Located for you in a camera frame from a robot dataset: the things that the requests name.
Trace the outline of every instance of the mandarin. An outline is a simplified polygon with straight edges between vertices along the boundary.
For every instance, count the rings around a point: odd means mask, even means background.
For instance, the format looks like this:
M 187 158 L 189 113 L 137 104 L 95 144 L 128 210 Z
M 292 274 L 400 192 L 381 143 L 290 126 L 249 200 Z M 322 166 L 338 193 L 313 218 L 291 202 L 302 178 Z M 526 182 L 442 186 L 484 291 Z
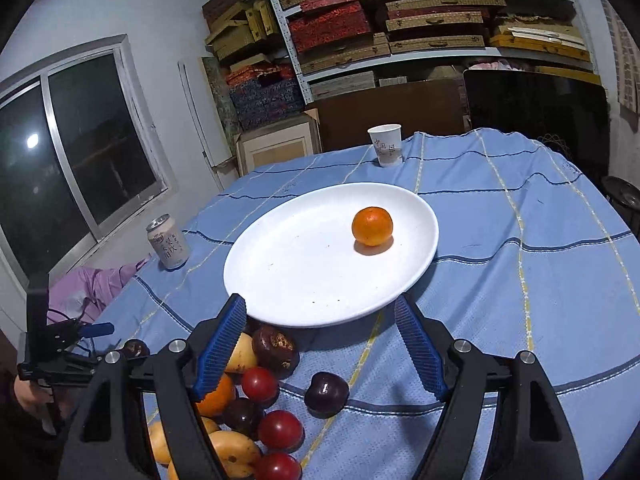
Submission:
M 366 246 L 385 243 L 394 231 L 391 215 L 381 207 L 366 207 L 353 217 L 351 232 L 354 238 Z
M 196 403 L 198 413 L 209 418 L 221 415 L 226 406 L 236 398 L 236 394 L 236 386 L 231 377 L 222 374 L 218 387 Z

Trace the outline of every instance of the window frame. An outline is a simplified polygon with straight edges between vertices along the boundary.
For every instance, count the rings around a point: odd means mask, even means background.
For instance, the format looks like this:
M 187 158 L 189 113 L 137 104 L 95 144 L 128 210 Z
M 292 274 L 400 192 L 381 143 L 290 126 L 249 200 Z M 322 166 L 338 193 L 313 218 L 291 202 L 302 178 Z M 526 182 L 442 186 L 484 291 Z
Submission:
M 48 78 L 76 64 L 102 56 L 114 57 L 118 79 L 120 80 L 120 89 L 122 90 L 129 116 L 145 153 L 146 160 L 156 178 L 156 182 L 98 224 L 82 196 L 78 182 L 66 158 L 53 110 Z M 96 247 L 99 247 L 105 238 L 121 224 L 126 222 L 127 219 L 131 218 L 137 211 L 158 197 L 163 191 L 167 190 L 169 188 L 168 184 L 172 181 L 172 175 L 168 168 L 166 158 L 164 158 L 159 149 L 155 126 L 150 119 L 148 108 L 146 108 L 142 88 L 137 79 L 135 68 L 133 67 L 129 41 L 125 34 L 68 48 L 20 70 L 20 72 L 0 82 L 0 109 L 38 86 L 40 86 L 42 93 L 47 126 L 49 127 L 49 136 L 56 152 L 56 158 L 58 159 L 71 195 L 89 229 L 87 235 L 72 247 L 49 271 L 50 280 L 55 282 L 71 270 L 83 256 Z M 16 280 L 23 288 L 26 288 L 28 277 L 20 266 L 18 259 L 15 257 L 4 235 L 1 224 L 0 251 L 4 254 L 3 259 L 8 264 L 9 270 L 13 272 Z

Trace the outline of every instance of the paper cup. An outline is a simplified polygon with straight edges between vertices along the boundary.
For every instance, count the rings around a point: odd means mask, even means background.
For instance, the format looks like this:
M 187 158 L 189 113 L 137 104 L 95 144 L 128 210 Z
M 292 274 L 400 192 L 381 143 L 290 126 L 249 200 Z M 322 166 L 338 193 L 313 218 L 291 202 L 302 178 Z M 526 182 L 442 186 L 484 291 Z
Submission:
M 382 124 L 368 130 L 378 162 L 383 168 L 402 163 L 400 129 L 400 124 Z

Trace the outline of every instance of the glass pane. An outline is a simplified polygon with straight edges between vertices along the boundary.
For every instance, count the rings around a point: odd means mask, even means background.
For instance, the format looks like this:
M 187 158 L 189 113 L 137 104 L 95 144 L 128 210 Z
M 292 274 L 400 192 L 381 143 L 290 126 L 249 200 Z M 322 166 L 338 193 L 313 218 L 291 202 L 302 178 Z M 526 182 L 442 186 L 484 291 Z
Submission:
M 0 224 L 27 276 L 48 272 L 89 229 L 49 136 L 40 86 L 0 108 Z
M 66 157 L 98 224 L 156 178 L 124 101 L 112 54 L 49 76 Z

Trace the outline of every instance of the pink fabric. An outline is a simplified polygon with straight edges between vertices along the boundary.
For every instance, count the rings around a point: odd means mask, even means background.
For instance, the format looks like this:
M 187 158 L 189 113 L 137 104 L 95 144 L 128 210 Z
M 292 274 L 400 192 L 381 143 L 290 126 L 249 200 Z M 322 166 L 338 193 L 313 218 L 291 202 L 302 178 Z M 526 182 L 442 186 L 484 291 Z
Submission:
M 74 269 L 49 289 L 49 308 L 69 317 L 77 317 L 86 307 L 82 320 L 92 323 L 148 261 L 149 257 L 146 257 L 136 264 L 118 269 Z M 48 323 L 64 319 L 64 316 L 56 312 L 49 311 L 47 314 Z

